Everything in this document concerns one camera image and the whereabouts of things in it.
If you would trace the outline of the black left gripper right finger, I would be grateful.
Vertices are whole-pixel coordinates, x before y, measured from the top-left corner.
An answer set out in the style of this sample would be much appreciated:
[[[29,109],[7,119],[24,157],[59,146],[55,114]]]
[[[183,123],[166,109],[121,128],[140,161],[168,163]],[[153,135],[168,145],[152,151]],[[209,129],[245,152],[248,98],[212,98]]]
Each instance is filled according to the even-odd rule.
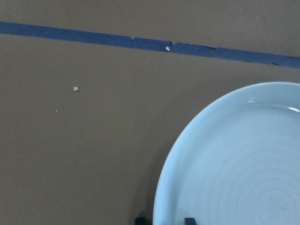
[[[184,225],[195,225],[195,218],[193,217],[185,217]]]

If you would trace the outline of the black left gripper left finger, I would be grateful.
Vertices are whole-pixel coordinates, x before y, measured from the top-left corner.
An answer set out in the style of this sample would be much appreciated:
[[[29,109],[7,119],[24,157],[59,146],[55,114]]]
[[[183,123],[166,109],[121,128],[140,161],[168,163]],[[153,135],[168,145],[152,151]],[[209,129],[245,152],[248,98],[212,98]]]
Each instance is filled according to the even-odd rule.
[[[146,217],[136,217],[135,225],[146,225]]]

